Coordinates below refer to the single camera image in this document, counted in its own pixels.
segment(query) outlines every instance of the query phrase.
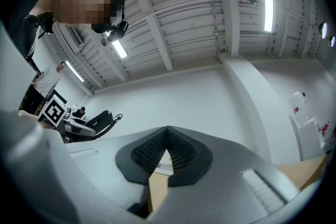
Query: ceiling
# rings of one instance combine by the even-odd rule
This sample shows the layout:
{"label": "ceiling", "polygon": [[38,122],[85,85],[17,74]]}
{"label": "ceiling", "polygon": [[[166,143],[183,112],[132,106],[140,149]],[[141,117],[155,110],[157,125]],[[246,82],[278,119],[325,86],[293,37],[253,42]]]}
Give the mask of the ceiling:
{"label": "ceiling", "polygon": [[47,38],[57,54],[79,70],[90,91],[216,65],[220,52],[247,57],[315,57],[320,44],[316,25],[323,19],[324,6],[319,0],[274,0],[274,4],[269,33],[264,31],[264,0],[255,5],[249,0],[126,0],[125,19],[130,26],[120,40],[128,54],[123,59],[112,46],[103,47],[102,35],[92,30],[78,31],[83,43],[78,52],[71,50],[69,38],[57,24],[55,35]]}

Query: light fixture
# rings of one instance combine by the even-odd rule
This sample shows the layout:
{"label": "light fixture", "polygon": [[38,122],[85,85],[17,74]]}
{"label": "light fixture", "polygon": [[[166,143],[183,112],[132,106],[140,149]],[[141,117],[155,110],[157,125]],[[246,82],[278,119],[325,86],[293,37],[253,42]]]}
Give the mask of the light fixture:
{"label": "light fixture", "polygon": [[71,64],[70,64],[68,61],[66,61],[66,63],[67,63],[67,65],[70,67],[71,71],[72,71],[73,73],[75,73],[75,75],[77,76],[77,78],[79,78],[81,82],[84,82],[84,79],[82,79],[81,76],[78,75],[78,73],[77,73],[77,72],[75,71],[75,69],[71,66]]}
{"label": "light fixture", "polygon": [[327,36],[327,23],[322,23],[319,25],[319,32],[322,38]]}
{"label": "light fixture", "polygon": [[272,32],[273,0],[265,0],[265,31]]}
{"label": "light fixture", "polygon": [[121,46],[119,40],[116,40],[116,41],[112,42],[112,45],[114,46],[114,48],[118,52],[120,58],[125,58],[127,56],[127,53],[124,50],[124,48]]}
{"label": "light fixture", "polygon": [[330,41],[330,47],[333,47],[334,44],[335,44],[335,37],[334,37],[334,36],[331,36],[331,37],[329,38],[329,41]]}

